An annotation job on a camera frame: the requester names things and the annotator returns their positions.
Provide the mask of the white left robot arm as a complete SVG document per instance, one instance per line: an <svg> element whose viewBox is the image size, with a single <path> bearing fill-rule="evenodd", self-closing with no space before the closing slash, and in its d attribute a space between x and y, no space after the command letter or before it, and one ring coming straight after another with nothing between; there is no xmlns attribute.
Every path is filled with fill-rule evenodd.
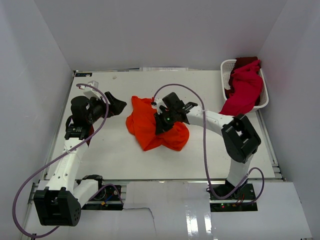
<svg viewBox="0 0 320 240"><path fill-rule="evenodd" d="M92 198L99 200L105 196L106 187L99 175L86 176L75 186L79 166L90 145L89 141L82 141L93 135L97 120L119 115L126 105L108 91L104 96L87 92L71 100L71 116L64 135L65 155L58 160L45 188L37 190L33 197L41 225L76 226L82 207Z"/></svg>

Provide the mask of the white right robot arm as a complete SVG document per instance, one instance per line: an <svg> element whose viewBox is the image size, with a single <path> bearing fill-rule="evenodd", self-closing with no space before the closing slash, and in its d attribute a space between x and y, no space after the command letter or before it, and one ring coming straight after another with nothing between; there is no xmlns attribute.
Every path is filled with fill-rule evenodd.
<svg viewBox="0 0 320 240"><path fill-rule="evenodd" d="M209 186L209 191L218 200L238 199L244 193L244 185L250 173L250 162L257 152L261 139L246 115L229 116L204 110L194 102L184 103L175 92L162 99L152 99L156 109L155 133L160 135L171 130L176 123L202 127L223 138L226 152L230 157L230 168L225 188Z"/></svg>

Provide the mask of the orange t shirt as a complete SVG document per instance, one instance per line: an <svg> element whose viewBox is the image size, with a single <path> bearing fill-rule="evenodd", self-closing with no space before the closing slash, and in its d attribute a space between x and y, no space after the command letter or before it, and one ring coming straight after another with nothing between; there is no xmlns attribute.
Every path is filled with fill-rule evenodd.
<svg viewBox="0 0 320 240"><path fill-rule="evenodd" d="M143 151L165 146L174 151L181 151L189 140L190 132L186 125L176 122L168 132L156 135L156 109L151 106L150 98L131 97L132 113L125 124L130 134L135 136Z"/></svg>

